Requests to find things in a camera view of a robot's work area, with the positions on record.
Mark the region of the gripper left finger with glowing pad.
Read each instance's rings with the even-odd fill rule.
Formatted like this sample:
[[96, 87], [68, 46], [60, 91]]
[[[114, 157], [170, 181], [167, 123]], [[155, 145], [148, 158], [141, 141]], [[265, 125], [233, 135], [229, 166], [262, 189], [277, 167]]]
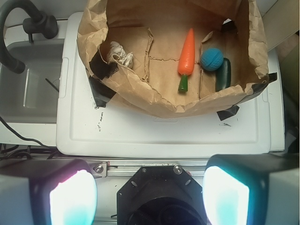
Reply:
[[3, 159], [2, 225], [91, 225], [97, 185], [82, 159]]

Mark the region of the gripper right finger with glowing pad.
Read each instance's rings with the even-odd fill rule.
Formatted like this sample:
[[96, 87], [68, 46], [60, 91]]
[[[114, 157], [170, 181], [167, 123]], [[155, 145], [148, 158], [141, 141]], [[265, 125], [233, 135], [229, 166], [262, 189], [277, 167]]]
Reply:
[[216, 154], [202, 197], [213, 225], [298, 225], [299, 154]]

